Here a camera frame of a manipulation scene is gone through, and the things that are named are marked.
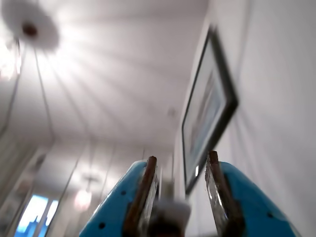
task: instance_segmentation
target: wall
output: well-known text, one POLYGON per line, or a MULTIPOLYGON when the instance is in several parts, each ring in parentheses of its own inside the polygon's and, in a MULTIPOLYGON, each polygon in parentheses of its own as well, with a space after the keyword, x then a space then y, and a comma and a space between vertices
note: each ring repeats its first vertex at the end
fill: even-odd
MULTIPOLYGON (((216 25, 240 103, 215 148, 219 159, 253 180, 305 237, 316 232, 315 7, 307 0, 211 0, 191 80, 207 23, 216 25)), ((179 130, 175 193, 184 197, 180 139, 179 130)), ((189 202, 187 236, 216 233, 203 177, 189 202)))
POLYGON ((0 134, 0 207, 35 149, 6 129, 0 134))

